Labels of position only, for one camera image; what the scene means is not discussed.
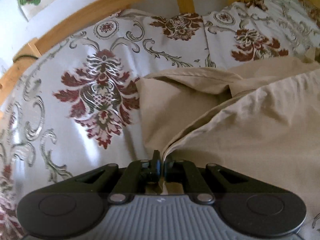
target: ribbed grey surface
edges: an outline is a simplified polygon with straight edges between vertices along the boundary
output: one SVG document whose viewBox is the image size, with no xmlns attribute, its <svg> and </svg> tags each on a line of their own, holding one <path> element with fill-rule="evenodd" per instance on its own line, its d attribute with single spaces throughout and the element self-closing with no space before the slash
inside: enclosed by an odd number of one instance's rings
<svg viewBox="0 0 320 240">
<path fill-rule="evenodd" d="M 214 208 L 193 203 L 188 196 L 136 196 L 113 206 L 91 231 L 72 240 L 256 240 L 242 235 L 219 218 Z M 297 235 L 279 238 L 301 240 Z M 38 240 L 29 236 L 25 240 Z"/>
</svg>

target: bedding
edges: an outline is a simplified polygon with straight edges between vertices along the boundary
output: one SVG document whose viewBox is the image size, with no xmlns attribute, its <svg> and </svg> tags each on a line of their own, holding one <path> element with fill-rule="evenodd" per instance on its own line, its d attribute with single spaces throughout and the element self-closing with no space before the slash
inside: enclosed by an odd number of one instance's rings
<svg viewBox="0 0 320 240">
<path fill-rule="evenodd" d="M 236 2 L 171 19 L 129 9 L 57 44 L 3 105 L 0 239 L 23 236 L 15 207 L 27 193 L 107 163 L 151 157 L 142 140 L 139 78 L 303 53 L 319 47 L 318 18 L 303 0 Z"/>
<path fill-rule="evenodd" d="M 300 236 L 318 239 L 318 231 L 306 230 L 320 211 L 320 64 L 314 59 L 315 53 L 307 64 L 275 57 L 227 72 L 177 68 L 141 78 L 144 145 L 159 149 L 162 161 L 170 155 L 203 168 L 218 163 L 294 192 L 307 207 Z"/>
</svg>

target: circular pad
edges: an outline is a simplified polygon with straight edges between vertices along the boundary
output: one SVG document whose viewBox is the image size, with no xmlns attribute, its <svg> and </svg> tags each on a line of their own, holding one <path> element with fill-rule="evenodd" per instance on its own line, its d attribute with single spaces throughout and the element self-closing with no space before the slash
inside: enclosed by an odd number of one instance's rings
<svg viewBox="0 0 320 240">
<path fill-rule="evenodd" d="M 307 210 L 293 193 L 227 193 L 220 203 L 220 213 L 234 230 L 269 238 L 299 230 Z"/>
<path fill-rule="evenodd" d="M 39 238 L 74 237 L 93 228 L 104 213 L 97 193 L 41 193 L 26 195 L 17 217 L 30 235 Z"/>
</svg>

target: red floral motif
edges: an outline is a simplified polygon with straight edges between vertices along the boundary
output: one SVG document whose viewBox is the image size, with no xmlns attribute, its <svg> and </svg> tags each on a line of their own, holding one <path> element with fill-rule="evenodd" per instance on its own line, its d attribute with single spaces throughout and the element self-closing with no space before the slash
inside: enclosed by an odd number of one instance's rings
<svg viewBox="0 0 320 240">
<path fill-rule="evenodd" d="M 115 26 L 113 25 L 113 23 L 105 23 L 105 24 L 102 24 L 102 25 L 100 25 L 100 30 L 102 31 L 102 32 L 105 32 L 105 33 L 107 33 L 108 31 L 111 31 L 112 30 L 112 28 L 114 28 Z"/>
<path fill-rule="evenodd" d="M 157 20 L 150 23 L 154 27 L 162 27 L 163 33 L 170 39 L 188 41 L 200 28 L 202 18 L 196 13 L 175 16 L 169 20 L 163 17 L 152 17 Z"/>
<path fill-rule="evenodd" d="M 313 19 L 317 26 L 320 28 L 320 9 L 314 6 L 312 3 L 305 0 L 298 0 L 308 13 L 308 16 Z"/>
<path fill-rule="evenodd" d="M 13 125 L 14 125 L 14 122 L 17 120 L 17 118 L 14 116 L 14 113 L 12 113 L 10 115 L 10 118 L 9 118 L 9 129 L 12 129 Z"/>
<path fill-rule="evenodd" d="M 267 11 L 268 7 L 264 4 L 264 0 L 250 0 L 245 4 L 247 8 L 250 8 L 250 6 L 257 7 L 261 9 L 262 11 Z"/>
<path fill-rule="evenodd" d="M 11 180 L 11 166 L 6 165 L 0 175 L 0 240 L 17 240 L 24 232 L 16 217 L 15 194 Z"/>
<path fill-rule="evenodd" d="M 107 149 L 113 135 L 120 135 L 130 121 L 130 110 L 139 108 L 138 91 L 121 60 L 109 50 L 87 57 L 87 64 L 65 72 L 61 81 L 75 90 L 60 90 L 53 95 L 62 102 L 74 103 L 70 118 L 87 128 L 88 138 L 95 138 Z"/>
<path fill-rule="evenodd" d="M 222 13 L 219 15 L 219 19 L 222 21 L 228 21 L 228 20 L 230 20 L 230 16 L 226 13 Z"/>
<path fill-rule="evenodd" d="M 236 32 L 236 47 L 240 51 L 231 51 L 232 57 L 237 61 L 257 60 L 268 57 L 288 55 L 287 49 L 280 48 L 280 42 L 276 38 L 269 40 L 256 30 L 240 29 Z"/>
</svg>

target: bed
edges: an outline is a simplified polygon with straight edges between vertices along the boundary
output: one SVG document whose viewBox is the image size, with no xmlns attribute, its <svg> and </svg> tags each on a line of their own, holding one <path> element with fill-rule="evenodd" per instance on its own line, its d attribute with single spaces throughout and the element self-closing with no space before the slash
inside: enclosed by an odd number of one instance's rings
<svg viewBox="0 0 320 240">
<path fill-rule="evenodd" d="M 181 14 L 171 19 L 130 9 L 137 1 L 88 5 L 26 44 L 0 79 L 0 239 L 23 236 L 15 207 L 27 193 L 107 163 L 150 158 L 140 77 L 227 70 L 320 46 L 320 0 L 228 0 L 204 16 L 193 0 L 177 0 Z M 312 222 L 308 239 L 318 234 Z"/>
</svg>

